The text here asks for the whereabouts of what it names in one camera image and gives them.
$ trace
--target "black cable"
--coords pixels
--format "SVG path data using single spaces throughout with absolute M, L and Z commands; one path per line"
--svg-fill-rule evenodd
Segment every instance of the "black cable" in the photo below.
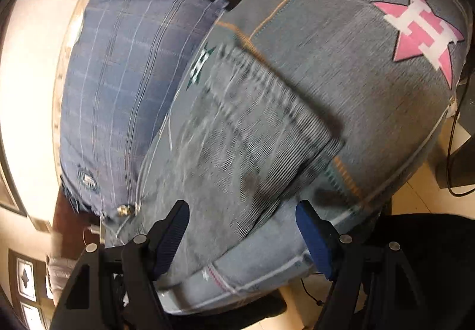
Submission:
M 303 290 L 305 291 L 305 293 L 310 297 L 312 298 L 315 303 L 317 304 L 317 306 L 323 306 L 325 303 L 323 301 L 320 301 L 319 299 L 316 299 L 313 295 L 311 295 L 307 289 L 305 288 L 305 283 L 303 282 L 303 279 L 300 280 L 300 282 L 302 282 L 302 287 L 303 287 Z
M 452 123 L 452 131 L 450 131 L 450 139 L 448 141 L 448 152 L 447 152 L 447 164 L 446 164 L 446 179 L 447 179 L 447 189 L 448 191 L 450 192 L 450 194 L 452 196 L 455 196 L 455 197 L 462 197 L 462 196 L 467 196 L 473 192 L 475 192 L 475 188 L 467 191 L 467 192 L 464 192 L 464 193 L 455 193 L 453 192 L 452 190 L 452 177 L 451 177 L 451 169 L 452 169 L 452 162 L 450 161 L 450 151 L 452 150 L 452 140 L 454 139 L 454 132 L 455 132 L 455 126 L 457 124 L 457 119 L 458 119 L 458 115 L 460 114 L 460 108 L 462 107 L 462 104 L 464 102 L 464 99 L 465 99 L 465 95 L 467 94 L 467 91 L 468 91 L 468 86 L 470 85 L 470 77 L 471 77 L 471 74 L 468 75 L 467 77 L 467 83 L 465 84 L 465 88 L 464 88 L 464 92 L 462 93 L 462 96 L 460 97 L 460 102 L 458 103 L 458 107 L 457 107 L 457 110 L 455 111 L 455 115 L 454 115 L 454 122 Z

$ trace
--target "star patch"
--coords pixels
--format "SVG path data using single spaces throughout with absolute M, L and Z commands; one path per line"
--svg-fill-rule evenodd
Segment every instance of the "star patch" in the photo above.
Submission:
M 373 2 L 384 19 L 399 30 L 393 61 L 423 55 L 435 70 L 440 69 L 452 89 L 452 60 L 449 43 L 464 40 L 462 33 L 435 15 L 426 0 L 409 0 L 409 5 Z
M 208 60 L 208 58 L 210 58 L 210 55 L 213 54 L 214 49 L 216 49 L 216 47 L 213 47 L 212 49 L 208 50 L 208 44 L 205 44 L 203 50 L 201 50 L 198 59 L 196 60 L 195 64 L 189 72 L 189 81 L 188 85 L 186 85 L 186 90 L 188 90 L 192 83 L 198 84 L 200 82 L 201 69 L 203 68 L 203 65 Z

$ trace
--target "framed picture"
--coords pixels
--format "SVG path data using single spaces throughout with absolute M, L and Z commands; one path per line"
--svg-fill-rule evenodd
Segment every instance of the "framed picture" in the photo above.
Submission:
M 20 197 L 13 183 L 13 179 L 8 168 L 3 150 L 3 142 L 0 135 L 0 207 L 8 209 L 16 214 L 26 216 L 27 211 L 20 200 Z
M 21 303 L 21 309 L 29 330 L 45 330 L 39 308 Z
M 23 298 L 36 302 L 35 277 L 32 262 L 17 258 L 17 282 L 18 293 Z

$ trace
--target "green star logo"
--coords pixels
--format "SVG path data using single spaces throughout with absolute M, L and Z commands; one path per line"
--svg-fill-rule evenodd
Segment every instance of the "green star logo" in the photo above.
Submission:
M 216 47 L 208 50 L 208 44 L 205 44 L 205 47 L 201 50 L 198 59 L 189 72 L 189 81 L 188 85 L 186 85 L 186 90 L 188 90 L 192 83 L 198 84 L 200 82 L 201 69 L 208 58 L 210 58 L 210 55 L 213 54 L 214 49 L 216 49 Z

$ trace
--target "denim pocket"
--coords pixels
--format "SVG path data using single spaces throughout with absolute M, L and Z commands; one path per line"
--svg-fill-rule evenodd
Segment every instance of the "denim pocket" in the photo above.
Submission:
M 181 187 L 213 230 L 231 227 L 239 239 L 313 181 L 342 145 L 276 74 L 225 45 L 175 144 L 174 179 L 165 175 L 162 186 Z

